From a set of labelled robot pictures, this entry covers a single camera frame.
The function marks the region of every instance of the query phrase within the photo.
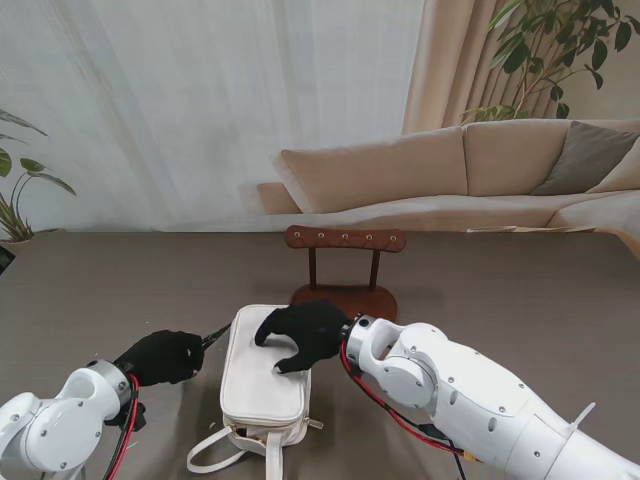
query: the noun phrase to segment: sofa cushion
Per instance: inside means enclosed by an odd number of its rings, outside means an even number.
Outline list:
[[[548,197],[534,197],[531,195],[504,195],[498,197],[483,197],[491,198],[495,200],[503,200],[506,202],[515,202],[522,205],[528,205],[530,207],[542,207],[552,208],[554,210],[560,210],[561,208],[574,205],[576,203],[588,202],[589,200],[595,200],[597,198],[611,197],[614,195],[621,195],[626,193],[622,192],[602,192],[602,193],[576,193],[573,195],[551,195]]]
[[[442,195],[370,205],[331,215],[353,228],[459,231],[518,225],[545,227],[556,209],[478,197]]]
[[[558,211],[549,227],[593,225],[620,230],[640,242],[640,192],[578,203]]]
[[[640,131],[640,120],[585,120],[620,131]],[[469,195],[528,195],[560,157],[570,122],[525,119],[464,127]]]
[[[598,185],[631,150],[640,133],[571,122],[560,158],[531,195],[584,193]]]
[[[609,172],[609,175],[587,193],[638,189],[640,189],[640,140],[636,140],[631,150]]]
[[[355,147],[283,150],[275,165],[304,213],[467,193],[460,127]]]

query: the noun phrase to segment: curtain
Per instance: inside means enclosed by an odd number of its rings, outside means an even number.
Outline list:
[[[459,125],[465,110],[511,103],[517,75],[489,70],[500,46],[498,37],[518,19],[491,32],[487,27],[504,0],[425,0],[403,133]],[[528,99],[533,116],[545,117],[547,93]]]
[[[36,229],[176,229],[261,213],[269,156],[401,132],[422,0],[0,0],[0,108],[34,158]]]

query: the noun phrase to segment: black glove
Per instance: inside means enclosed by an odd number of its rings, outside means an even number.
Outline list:
[[[148,387],[187,380],[198,373],[203,360],[200,336],[161,330],[139,340],[113,363]]]
[[[276,363],[280,373],[309,370],[314,363],[340,351],[340,332],[349,323],[347,316],[327,300],[289,305],[274,310],[260,325],[256,345],[262,346],[275,333],[286,335],[298,346],[298,353]]]

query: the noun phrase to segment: wooden stand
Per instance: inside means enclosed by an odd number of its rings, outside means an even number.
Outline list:
[[[309,284],[300,287],[291,298],[292,304],[326,299],[338,306],[349,318],[359,312],[395,320],[398,305],[393,295],[377,285],[380,252],[398,253],[406,246],[400,230],[336,230],[291,226],[285,233],[291,248],[309,249]],[[319,285],[316,278],[317,248],[356,248],[372,250],[368,285]]]

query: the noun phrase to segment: bag strap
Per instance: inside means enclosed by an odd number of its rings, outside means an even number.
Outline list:
[[[282,432],[267,435],[267,480],[282,480]]]
[[[191,463],[191,460],[193,459],[193,457],[195,457],[198,453],[210,447],[217,441],[222,440],[224,437],[229,435],[232,431],[233,430],[231,430],[231,427],[224,427],[219,432],[214,433],[209,438],[205,438],[203,441],[201,441],[199,444],[193,447],[189,452],[189,455],[187,455],[187,469],[193,473],[212,473],[212,472],[217,472],[218,470],[222,470],[223,468],[226,468],[229,465],[232,465],[236,463],[238,460],[240,460],[240,457],[242,457],[242,455],[246,453],[246,450],[240,450],[238,453],[236,453],[235,455],[232,455],[226,460],[215,463],[213,465],[209,465],[207,467],[202,467],[202,466],[194,465],[193,463]]]

